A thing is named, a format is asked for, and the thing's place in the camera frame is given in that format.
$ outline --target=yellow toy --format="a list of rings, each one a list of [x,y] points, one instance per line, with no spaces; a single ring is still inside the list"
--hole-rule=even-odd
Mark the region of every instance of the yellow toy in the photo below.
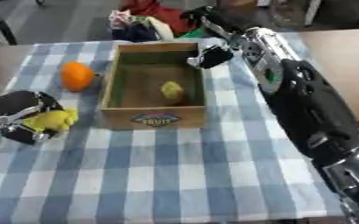
[[[185,98],[184,89],[174,81],[168,81],[160,88],[163,96],[170,102],[170,104],[178,104]]]
[[[23,125],[36,130],[63,132],[79,120],[77,109],[51,110],[23,120]]]

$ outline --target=wooden crate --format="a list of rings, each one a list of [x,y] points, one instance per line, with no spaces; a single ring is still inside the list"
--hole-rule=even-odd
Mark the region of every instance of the wooden crate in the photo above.
[[[202,71],[187,64],[198,54],[195,43],[119,45],[101,102],[113,130],[199,128],[204,125]],[[179,83],[185,100],[170,105],[160,89]]]

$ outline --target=clothing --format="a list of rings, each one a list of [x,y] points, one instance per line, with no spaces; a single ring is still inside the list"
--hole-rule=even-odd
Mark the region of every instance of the clothing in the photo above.
[[[129,10],[113,10],[109,15],[109,21],[113,40],[144,42],[158,39],[155,28],[147,17],[132,16]]]
[[[174,34],[168,24],[165,24],[154,17],[147,17],[147,20],[155,28],[160,39],[174,39]]]
[[[157,40],[153,26],[146,27],[143,24],[131,24],[123,29],[113,29],[111,31],[113,40],[129,40],[132,42],[145,42]]]
[[[109,15],[110,28],[111,29],[122,29],[130,23],[130,11],[119,11],[113,10]]]
[[[193,30],[187,26],[187,21],[180,19],[182,11],[163,7],[157,0],[126,0],[121,11],[130,10],[132,15],[151,16],[170,25],[175,36],[180,36]]]

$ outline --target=yellow fruit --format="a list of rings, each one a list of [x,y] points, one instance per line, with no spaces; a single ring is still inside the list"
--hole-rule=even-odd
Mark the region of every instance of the yellow fruit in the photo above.
[[[174,81],[168,81],[160,88],[163,96],[170,102],[170,104],[178,104],[184,100],[185,91],[180,84]]]

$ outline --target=tablecloth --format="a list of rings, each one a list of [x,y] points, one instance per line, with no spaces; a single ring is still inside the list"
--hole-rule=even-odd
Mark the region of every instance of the tablecloth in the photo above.
[[[284,35],[303,59],[313,61],[297,34]],[[175,41],[205,47],[220,40]],[[44,91],[67,108],[77,107],[80,121],[41,145],[0,137],[0,223],[254,221],[341,214],[338,200],[287,139],[238,56],[204,74],[204,128],[102,128],[102,83],[96,79],[84,91],[68,92],[60,83],[60,67],[76,60],[105,74],[117,44],[126,43],[36,44],[11,79],[6,91]]]

